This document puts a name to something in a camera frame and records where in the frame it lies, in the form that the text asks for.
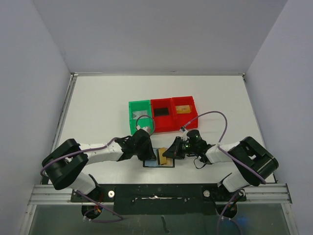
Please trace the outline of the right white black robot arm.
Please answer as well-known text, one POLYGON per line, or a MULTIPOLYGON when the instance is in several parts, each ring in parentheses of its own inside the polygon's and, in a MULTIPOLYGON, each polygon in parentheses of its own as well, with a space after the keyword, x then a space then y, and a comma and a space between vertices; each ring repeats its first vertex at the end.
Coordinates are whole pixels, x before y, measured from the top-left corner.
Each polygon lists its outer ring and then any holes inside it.
POLYGON ((205 165, 233 162, 237 169, 221 180, 228 192, 265 184, 266 178, 279 167, 276 158, 253 137, 233 144, 208 144, 197 129, 185 131, 183 136, 176 137, 163 156, 171 159, 195 156, 205 165))

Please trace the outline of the green plastic bin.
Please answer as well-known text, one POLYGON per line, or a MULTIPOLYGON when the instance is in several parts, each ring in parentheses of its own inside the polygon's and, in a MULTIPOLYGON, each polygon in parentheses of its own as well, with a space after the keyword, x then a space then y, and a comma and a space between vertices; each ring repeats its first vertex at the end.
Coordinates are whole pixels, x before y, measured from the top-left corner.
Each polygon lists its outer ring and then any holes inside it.
POLYGON ((151 132, 154 130, 150 100, 129 101, 129 125, 132 135, 137 131, 138 125, 149 126, 151 132))

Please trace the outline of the black leather card holder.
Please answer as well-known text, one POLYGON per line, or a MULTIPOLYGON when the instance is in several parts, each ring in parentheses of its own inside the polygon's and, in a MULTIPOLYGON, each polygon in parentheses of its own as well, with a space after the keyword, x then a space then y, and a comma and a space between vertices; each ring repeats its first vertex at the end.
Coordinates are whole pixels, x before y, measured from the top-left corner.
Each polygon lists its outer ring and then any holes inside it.
POLYGON ((153 152, 156 156, 155 159, 146 160, 143 162, 145 168, 174 168, 175 160, 164 157, 163 154, 167 148, 153 148, 153 152))

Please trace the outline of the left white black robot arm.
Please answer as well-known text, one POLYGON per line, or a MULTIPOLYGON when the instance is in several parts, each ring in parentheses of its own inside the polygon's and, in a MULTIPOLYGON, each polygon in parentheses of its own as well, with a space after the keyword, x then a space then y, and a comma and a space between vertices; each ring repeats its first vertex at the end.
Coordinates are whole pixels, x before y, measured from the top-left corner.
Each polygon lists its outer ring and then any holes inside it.
POLYGON ((98 188, 94 177, 82 170, 89 164, 105 161, 120 162, 137 156, 139 160, 154 160, 150 134, 145 129, 132 136, 114 137, 108 143, 81 144, 68 139, 43 161, 40 174, 47 176, 56 190, 71 188, 87 195, 98 188))

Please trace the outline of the red plastic bin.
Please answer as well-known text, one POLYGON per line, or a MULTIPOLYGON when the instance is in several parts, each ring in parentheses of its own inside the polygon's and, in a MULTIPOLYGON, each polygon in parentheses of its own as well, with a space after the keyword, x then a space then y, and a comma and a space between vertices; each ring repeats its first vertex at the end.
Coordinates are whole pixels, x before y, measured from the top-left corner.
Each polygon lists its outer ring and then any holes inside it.
POLYGON ((176 116, 171 98, 151 99, 151 108, 156 133, 176 131, 176 116))
POLYGON ((192 96, 173 97, 172 102, 178 129, 198 116, 192 96))

